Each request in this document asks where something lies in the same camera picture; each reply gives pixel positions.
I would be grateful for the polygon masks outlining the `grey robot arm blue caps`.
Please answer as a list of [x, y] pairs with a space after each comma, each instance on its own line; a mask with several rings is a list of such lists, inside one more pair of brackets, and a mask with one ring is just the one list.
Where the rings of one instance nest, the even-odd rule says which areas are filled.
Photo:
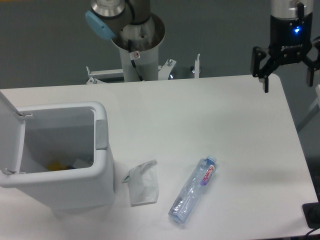
[[[313, 7], [311, 0], [273, 0], [270, 13], [270, 44], [252, 49], [250, 71], [269, 90], [269, 76], [279, 66], [305, 63], [306, 83], [312, 86], [319, 60], [308, 53], [319, 48], [320, 40], [311, 39]], [[159, 67], [159, 46], [164, 40], [165, 26], [151, 12], [148, 0], [93, 0], [85, 14], [89, 27], [104, 40], [118, 48], [123, 77], [126, 82], [168, 79], [168, 61]]]

